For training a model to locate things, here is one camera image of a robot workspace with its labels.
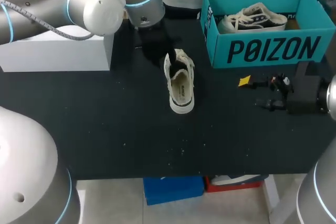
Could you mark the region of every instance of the white sneaker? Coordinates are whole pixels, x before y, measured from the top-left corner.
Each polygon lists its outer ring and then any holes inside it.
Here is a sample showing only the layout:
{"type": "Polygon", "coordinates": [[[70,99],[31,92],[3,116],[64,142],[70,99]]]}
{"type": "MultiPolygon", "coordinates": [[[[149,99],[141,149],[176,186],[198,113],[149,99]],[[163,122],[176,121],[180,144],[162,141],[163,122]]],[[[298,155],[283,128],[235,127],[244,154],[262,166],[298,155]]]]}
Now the white sneaker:
{"type": "Polygon", "coordinates": [[[273,13],[263,3],[257,3],[235,15],[225,16],[218,24],[218,31],[221,34],[282,31],[286,23],[284,15],[273,13]]]}
{"type": "Polygon", "coordinates": [[[171,65],[169,55],[164,59],[164,74],[168,81],[170,107],[177,114],[192,111],[194,101],[194,62],[182,49],[175,49],[176,62],[171,65]]]}

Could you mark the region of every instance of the black tabletop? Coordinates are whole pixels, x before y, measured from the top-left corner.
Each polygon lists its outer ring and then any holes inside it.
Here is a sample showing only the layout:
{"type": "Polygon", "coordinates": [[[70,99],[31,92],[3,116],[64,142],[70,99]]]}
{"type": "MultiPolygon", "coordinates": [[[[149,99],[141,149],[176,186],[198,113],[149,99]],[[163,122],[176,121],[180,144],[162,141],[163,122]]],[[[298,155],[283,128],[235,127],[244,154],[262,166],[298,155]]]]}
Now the black tabletop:
{"type": "MultiPolygon", "coordinates": [[[[238,89],[295,66],[213,69],[199,21],[167,21],[194,60],[195,108],[174,113],[163,70],[115,35],[110,72],[0,73],[0,105],[42,124],[76,179],[306,173],[336,135],[327,115],[254,107],[267,89],[238,89]]],[[[321,75],[331,72],[318,65],[321,75]]]]}

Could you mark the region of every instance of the blue box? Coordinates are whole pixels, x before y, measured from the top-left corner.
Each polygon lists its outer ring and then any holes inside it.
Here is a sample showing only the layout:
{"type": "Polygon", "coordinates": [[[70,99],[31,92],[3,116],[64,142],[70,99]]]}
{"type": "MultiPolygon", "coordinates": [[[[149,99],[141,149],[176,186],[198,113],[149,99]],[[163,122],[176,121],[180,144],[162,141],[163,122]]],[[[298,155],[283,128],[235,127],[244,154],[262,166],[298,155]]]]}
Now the blue box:
{"type": "Polygon", "coordinates": [[[147,205],[150,206],[201,196],[204,183],[201,176],[144,178],[143,188],[147,205]]]}
{"type": "Polygon", "coordinates": [[[203,0],[201,25],[214,68],[320,62],[335,25],[317,0],[203,0]],[[220,34],[216,21],[262,2],[275,13],[296,18],[298,30],[220,34]]]}

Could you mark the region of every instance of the teal shoe box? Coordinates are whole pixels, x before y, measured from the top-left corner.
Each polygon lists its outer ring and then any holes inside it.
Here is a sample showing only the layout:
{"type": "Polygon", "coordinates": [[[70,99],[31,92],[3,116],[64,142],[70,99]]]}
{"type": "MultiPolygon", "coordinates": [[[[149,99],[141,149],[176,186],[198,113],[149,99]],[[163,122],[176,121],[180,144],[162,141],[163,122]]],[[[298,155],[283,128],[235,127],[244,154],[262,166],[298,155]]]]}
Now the teal shoe box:
{"type": "Polygon", "coordinates": [[[214,68],[237,68],[320,62],[335,32],[335,25],[317,0],[203,0],[201,25],[214,68]],[[270,11],[295,18],[300,29],[220,34],[224,15],[262,2],[270,11]]]}

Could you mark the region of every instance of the shoe insole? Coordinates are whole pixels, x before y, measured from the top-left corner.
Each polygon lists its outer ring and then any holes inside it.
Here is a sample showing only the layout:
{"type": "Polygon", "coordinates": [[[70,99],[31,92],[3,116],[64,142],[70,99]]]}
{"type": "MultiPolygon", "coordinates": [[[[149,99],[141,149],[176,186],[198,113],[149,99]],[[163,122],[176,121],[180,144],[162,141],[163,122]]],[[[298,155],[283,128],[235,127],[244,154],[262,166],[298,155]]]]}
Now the shoe insole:
{"type": "Polygon", "coordinates": [[[172,80],[172,89],[175,101],[178,104],[186,104],[191,100],[190,83],[186,72],[180,72],[172,80]]]}

